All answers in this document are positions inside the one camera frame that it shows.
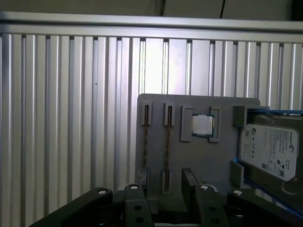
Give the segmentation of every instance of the corrugated metal wall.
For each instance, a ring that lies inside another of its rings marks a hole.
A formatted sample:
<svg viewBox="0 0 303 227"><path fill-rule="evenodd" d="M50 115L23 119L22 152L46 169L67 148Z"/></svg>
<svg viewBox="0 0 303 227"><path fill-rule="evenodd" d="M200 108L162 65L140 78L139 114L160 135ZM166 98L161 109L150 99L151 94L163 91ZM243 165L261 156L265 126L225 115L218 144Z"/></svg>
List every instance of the corrugated metal wall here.
<svg viewBox="0 0 303 227"><path fill-rule="evenodd" d="M29 226L92 187L133 181L141 93L256 97L272 109L302 109L302 43L216 36L3 33L1 226Z"/></svg>

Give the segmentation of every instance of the black cable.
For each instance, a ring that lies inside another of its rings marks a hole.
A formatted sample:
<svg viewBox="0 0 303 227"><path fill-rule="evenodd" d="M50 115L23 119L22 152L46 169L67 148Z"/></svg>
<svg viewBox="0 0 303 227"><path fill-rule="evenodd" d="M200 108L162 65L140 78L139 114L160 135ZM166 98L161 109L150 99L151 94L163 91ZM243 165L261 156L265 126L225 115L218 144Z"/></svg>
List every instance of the black cable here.
<svg viewBox="0 0 303 227"><path fill-rule="evenodd" d="M220 18L222 18L222 16L223 16L224 7L225 7L225 0L223 0L223 3L222 3Z"/></svg>
<svg viewBox="0 0 303 227"><path fill-rule="evenodd" d="M165 3L166 3L166 0L162 0L162 1L161 1L160 16L163 16L163 15L164 15Z"/></svg>

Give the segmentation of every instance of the gray wall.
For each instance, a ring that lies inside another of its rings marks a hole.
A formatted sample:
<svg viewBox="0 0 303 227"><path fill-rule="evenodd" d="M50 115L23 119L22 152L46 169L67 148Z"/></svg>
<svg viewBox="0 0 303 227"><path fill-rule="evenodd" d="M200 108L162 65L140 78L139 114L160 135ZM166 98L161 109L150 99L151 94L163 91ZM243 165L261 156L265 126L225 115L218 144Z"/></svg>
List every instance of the gray wall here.
<svg viewBox="0 0 303 227"><path fill-rule="evenodd" d="M165 16L219 18L223 0L167 0ZM160 0L0 0L0 10L114 15L159 14ZM226 0L223 18L288 20L291 0Z"/></svg>
<svg viewBox="0 0 303 227"><path fill-rule="evenodd" d="M166 16L219 18L223 0L167 0ZM223 18L288 20L291 0L226 0Z"/></svg>

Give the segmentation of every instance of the aluminum panel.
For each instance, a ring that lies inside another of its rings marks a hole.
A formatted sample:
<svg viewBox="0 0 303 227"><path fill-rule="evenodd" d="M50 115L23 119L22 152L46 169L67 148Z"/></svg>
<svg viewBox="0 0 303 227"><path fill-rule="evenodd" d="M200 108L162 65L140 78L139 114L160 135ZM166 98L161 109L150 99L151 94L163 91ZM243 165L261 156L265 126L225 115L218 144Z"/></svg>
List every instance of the aluminum panel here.
<svg viewBox="0 0 303 227"><path fill-rule="evenodd" d="M146 39L144 93L162 94L163 39Z"/></svg>
<svg viewBox="0 0 303 227"><path fill-rule="evenodd" d="M37 37L36 207L35 221L44 217L45 186L45 36Z"/></svg>
<svg viewBox="0 0 303 227"><path fill-rule="evenodd" d="M73 61L73 75L71 77L71 199L81 195L81 158L82 158L82 92L83 92L83 37L75 37Z"/></svg>
<svg viewBox="0 0 303 227"><path fill-rule="evenodd" d="M118 131L118 137L120 138L117 145L116 155L119 157L119 165L116 165L117 174L117 184L116 188L119 186L124 186L128 182L128 170L129 170L129 105L130 105L130 39L122 38L122 49L121 49L121 71L120 71L120 113L119 121L120 128Z"/></svg>
<svg viewBox="0 0 303 227"><path fill-rule="evenodd" d="M222 95L234 97L235 74L234 74L233 42L225 42L223 55L223 81Z"/></svg>
<svg viewBox="0 0 303 227"><path fill-rule="evenodd" d="M302 108L302 23L12 15L0 25L1 227L133 182L141 93Z"/></svg>
<svg viewBox="0 0 303 227"><path fill-rule="evenodd" d="M97 90L96 102L96 153L95 153L95 187L105 185L105 125L106 125L106 38L98 38L98 76L95 89Z"/></svg>
<svg viewBox="0 0 303 227"><path fill-rule="evenodd" d="M35 220L36 191L36 36L26 36L25 74L25 226Z"/></svg>
<svg viewBox="0 0 303 227"><path fill-rule="evenodd" d="M186 40L169 40L168 94L185 95L186 50Z"/></svg>
<svg viewBox="0 0 303 227"><path fill-rule="evenodd" d="M260 70L259 70L259 90L258 98L260 100L261 105L268 106L268 62L269 62L269 44L262 43L260 48Z"/></svg>
<svg viewBox="0 0 303 227"><path fill-rule="evenodd" d="M12 205L12 86L13 86L13 37L2 36L2 140L1 140L1 223L2 226L10 226Z"/></svg>
<svg viewBox="0 0 303 227"><path fill-rule="evenodd" d="M48 78L49 101L49 132L48 132L48 159L49 159L49 200L48 212L58 209L58 182L59 182L59 42L58 36L50 38L50 64Z"/></svg>
<svg viewBox="0 0 303 227"><path fill-rule="evenodd" d="M245 66L246 66L246 43L238 42L237 46L237 69L236 69L236 96L245 97Z"/></svg>
<svg viewBox="0 0 303 227"><path fill-rule="evenodd" d="M278 108L279 44L269 45L268 103L271 109Z"/></svg>
<svg viewBox="0 0 303 227"><path fill-rule="evenodd" d="M67 203L68 191L68 127L69 127L69 82L70 38L61 37L60 63L60 135L59 135L59 207Z"/></svg>
<svg viewBox="0 0 303 227"><path fill-rule="evenodd" d="M223 42L215 42L215 53L214 53L214 94L213 96L222 96L222 75L223 75Z"/></svg>
<svg viewBox="0 0 303 227"><path fill-rule="evenodd" d="M21 35L13 35L12 74L12 213L11 225L20 226L21 212Z"/></svg>
<svg viewBox="0 0 303 227"><path fill-rule="evenodd" d="M300 90L301 90L301 64L302 64L302 44L294 44L292 49L292 65L291 65L291 84L290 84L290 109L299 110Z"/></svg>
<svg viewBox="0 0 303 227"><path fill-rule="evenodd" d="M254 98L256 92L256 43L247 44L247 68L246 68L246 94L247 98Z"/></svg>
<svg viewBox="0 0 303 227"><path fill-rule="evenodd" d="M282 90L281 90L281 109L289 110L290 108L290 84L291 84L291 61L292 45L284 44L283 49L283 69L282 69Z"/></svg>
<svg viewBox="0 0 303 227"><path fill-rule="evenodd" d="M82 147L82 188L81 194L91 189L91 117L93 84L93 37L85 38L84 57L84 103L83 103L83 147Z"/></svg>
<svg viewBox="0 0 303 227"><path fill-rule="evenodd" d="M209 93L210 42L193 40L191 64L191 95L207 96Z"/></svg>
<svg viewBox="0 0 303 227"><path fill-rule="evenodd" d="M136 154L136 126L137 126L137 97L139 95L139 69L140 69L140 39L134 38L133 45L131 48L132 51L132 68L131 73L131 89L130 93L130 130L129 130L129 174L128 182L134 182L135 176L135 154Z"/></svg>

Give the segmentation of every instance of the black plastic bracket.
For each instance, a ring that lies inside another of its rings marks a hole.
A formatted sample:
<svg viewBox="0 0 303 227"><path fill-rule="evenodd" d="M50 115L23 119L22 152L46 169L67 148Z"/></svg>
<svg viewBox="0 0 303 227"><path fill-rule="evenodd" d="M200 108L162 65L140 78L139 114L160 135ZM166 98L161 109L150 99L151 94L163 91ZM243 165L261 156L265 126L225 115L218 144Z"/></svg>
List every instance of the black plastic bracket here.
<svg viewBox="0 0 303 227"><path fill-rule="evenodd" d="M195 194L201 226L230 226L222 202L212 187L206 184L197 186Z"/></svg>
<svg viewBox="0 0 303 227"><path fill-rule="evenodd" d="M129 184L125 187L125 224L127 227L154 227L152 214L139 184Z"/></svg>

